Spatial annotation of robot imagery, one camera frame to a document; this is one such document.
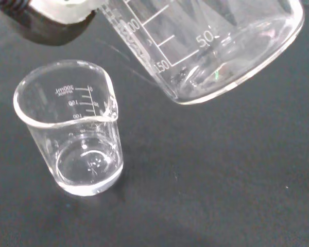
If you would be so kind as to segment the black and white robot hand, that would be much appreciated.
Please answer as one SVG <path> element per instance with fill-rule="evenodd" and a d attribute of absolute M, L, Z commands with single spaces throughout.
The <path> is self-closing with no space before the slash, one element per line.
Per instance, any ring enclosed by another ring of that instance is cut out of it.
<path fill-rule="evenodd" d="M 36 44 L 63 46 L 81 36 L 102 1 L 0 1 L 0 16 L 21 37 Z"/>

